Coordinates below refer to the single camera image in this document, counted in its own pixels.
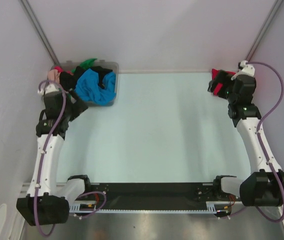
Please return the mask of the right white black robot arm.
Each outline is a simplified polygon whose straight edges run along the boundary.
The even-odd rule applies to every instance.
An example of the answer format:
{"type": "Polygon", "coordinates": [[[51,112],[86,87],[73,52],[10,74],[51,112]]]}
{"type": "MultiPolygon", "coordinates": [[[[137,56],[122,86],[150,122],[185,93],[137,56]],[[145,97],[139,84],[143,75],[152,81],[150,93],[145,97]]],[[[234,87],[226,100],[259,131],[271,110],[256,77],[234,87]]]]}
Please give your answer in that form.
{"type": "Polygon", "coordinates": [[[212,70],[208,91],[228,101],[228,116],[244,143],[251,172],[246,179],[217,176],[219,184],[212,194],[219,201],[232,194],[246,207],[279,207],[284,203],[284,171],[264,134],[261,113],[252,102],[256,86],[251,75],[212,70]]]}

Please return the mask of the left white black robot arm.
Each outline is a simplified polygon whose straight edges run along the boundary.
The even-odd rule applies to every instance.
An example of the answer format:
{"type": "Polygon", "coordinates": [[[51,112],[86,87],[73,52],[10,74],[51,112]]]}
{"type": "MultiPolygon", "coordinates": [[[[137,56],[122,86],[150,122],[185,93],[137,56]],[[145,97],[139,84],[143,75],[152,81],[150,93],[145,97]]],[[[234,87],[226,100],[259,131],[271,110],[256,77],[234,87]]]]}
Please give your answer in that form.
{"type": "Polygon", "coordinates": [[[52,91],[43,96],[45,108],[35,127],[37,156],[31,183],[25,197],[17,199],[16,208],[30,226],[64,224],[71,205],[79,197],[87,200],[93,188],[86,174],[70,176],[62,188],[57,187],[58,162],[69,123],[87,108],[87,104],[70,90],[66,94],[52,91]]]}

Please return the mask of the red t shirt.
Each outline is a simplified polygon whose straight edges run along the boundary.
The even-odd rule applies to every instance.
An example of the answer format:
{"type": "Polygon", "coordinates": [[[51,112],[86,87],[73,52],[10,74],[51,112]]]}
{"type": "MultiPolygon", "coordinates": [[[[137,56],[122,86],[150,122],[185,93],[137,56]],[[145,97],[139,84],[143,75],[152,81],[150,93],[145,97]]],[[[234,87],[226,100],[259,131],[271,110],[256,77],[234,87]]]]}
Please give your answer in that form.
{"type": "Polygon", "coordinates": [[[229,91],[233,87],[234,83],[231,78],[236,74],[233,71],[217,70],[213,68],[211,70],[212,79],[209,82],[209,90],[214,96],[226,99],[229,91]]]}

